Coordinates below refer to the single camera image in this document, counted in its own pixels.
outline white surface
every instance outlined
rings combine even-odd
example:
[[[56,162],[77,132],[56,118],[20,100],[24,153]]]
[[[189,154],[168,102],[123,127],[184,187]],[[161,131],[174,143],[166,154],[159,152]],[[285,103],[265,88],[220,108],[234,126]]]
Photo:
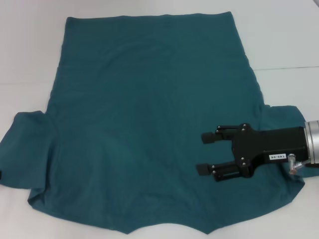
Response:
[[[19,111],[45,111],[66,17],[220,13],[232,11],[253,69],[319,65],[319,8],[312,0],[0,0],[0,138]],[[265,103],[296,105],[319,119],[319,68],[256,71]],[[307,238],[319,235],[319,177],[270,214],[209,236],[172,224],[126,236],[33,210],[28,191],[0,186],[0,237],[5,239]]]

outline fabric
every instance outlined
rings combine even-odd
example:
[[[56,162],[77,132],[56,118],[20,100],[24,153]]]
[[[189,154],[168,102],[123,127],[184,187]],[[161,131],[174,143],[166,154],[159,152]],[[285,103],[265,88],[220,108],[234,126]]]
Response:
[[[208,234],[286,205],[304,185],[275,164],[249,179],[198,176],[198,163],[233,160],[230,142],[203,145],[201,133],[244,122],[304,125],[297,108],[264,105],[230,12],[70,17],[47,111],[15,117],[0,183],[30,188],[33,208],[83,224]]]

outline t-shirt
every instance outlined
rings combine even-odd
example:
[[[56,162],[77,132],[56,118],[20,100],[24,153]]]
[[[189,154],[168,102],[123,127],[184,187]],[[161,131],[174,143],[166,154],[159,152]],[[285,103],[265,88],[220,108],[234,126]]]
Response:
[[[279,164],[248,179],[197,174],[196,164],[233,160],[230,142],[204,145],[201,134],[244,122],[304,125],[297,108],[264,105],[230,12],[69,17],[47,111],[14,118],[0,183],[31,189],[34,209],[78,223],[208,234],[286,205],[304,185]]]

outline white label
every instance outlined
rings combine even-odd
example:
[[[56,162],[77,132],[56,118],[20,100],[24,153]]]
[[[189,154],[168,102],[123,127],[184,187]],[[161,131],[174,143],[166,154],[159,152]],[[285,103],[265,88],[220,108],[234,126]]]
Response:
[[[282,153],[282,154],[271,154],[269,155],[269,159],[270,160],[274,160],[274,159],[285,159],[287,158],[286,154],[285,153]]]

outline silver cylinder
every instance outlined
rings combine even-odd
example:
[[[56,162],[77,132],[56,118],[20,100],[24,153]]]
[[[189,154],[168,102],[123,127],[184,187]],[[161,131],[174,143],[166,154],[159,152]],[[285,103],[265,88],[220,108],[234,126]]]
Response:
[[[319,163],[319,121],[306,122],[305,136],[311,163]]]
[[[288,162],[289,162],[289,173],[292,175],[296,175],[297,174],[296,156],[293,153],[288,155]]]

